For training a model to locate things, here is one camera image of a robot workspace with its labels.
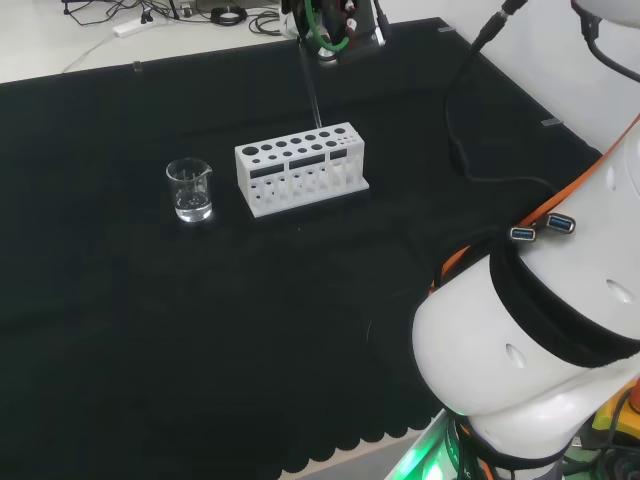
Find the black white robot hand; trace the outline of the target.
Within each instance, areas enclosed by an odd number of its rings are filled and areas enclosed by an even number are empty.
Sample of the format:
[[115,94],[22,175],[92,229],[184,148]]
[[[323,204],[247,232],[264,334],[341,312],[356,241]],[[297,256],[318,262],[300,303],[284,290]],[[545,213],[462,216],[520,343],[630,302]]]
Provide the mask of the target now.
[[389,22],[380,3],[364,0],[281,1],[280,31],[323,67],[355,62],[386,44]]

